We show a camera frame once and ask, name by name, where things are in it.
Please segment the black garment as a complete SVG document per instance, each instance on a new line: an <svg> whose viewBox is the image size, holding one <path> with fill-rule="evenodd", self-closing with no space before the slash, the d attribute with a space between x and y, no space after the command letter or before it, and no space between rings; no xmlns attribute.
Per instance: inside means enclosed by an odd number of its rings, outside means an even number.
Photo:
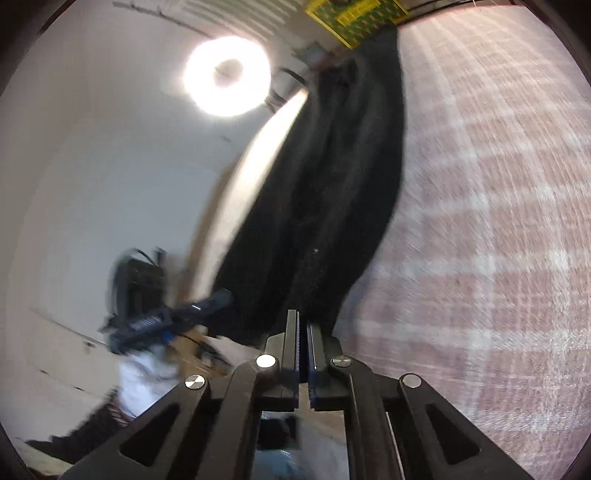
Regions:
<svg viewBox="0 0 591 480"><path fill-rule="evenodd" d="M283 330L291 309L332 332L393 215L404 134L399 33L389 27L308 82L216 275L233 300L213 333L254 345Z"/></svg>

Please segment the pink plaid bed cover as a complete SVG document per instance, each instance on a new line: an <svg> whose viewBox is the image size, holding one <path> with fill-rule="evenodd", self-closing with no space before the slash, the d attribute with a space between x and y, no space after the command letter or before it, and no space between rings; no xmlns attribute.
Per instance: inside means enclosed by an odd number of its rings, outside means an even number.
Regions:
<svg viewBox="0 0 591 480"><path fill-rule="evenodd" d="M590 434L590 86L523 6L404 26L404 182L335 332L426 379L532 477Z"/></svg>

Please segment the green yellow storage bag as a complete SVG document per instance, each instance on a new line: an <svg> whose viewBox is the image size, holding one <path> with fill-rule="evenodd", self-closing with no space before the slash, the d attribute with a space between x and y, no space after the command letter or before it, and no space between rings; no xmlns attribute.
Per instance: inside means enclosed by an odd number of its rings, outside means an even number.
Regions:
<svg viewBox="0 0 591 480"><path fill-rule="evenodd" d="M349 49L408 16L399 1L391 0L312 0L304 12Z"/></svg>

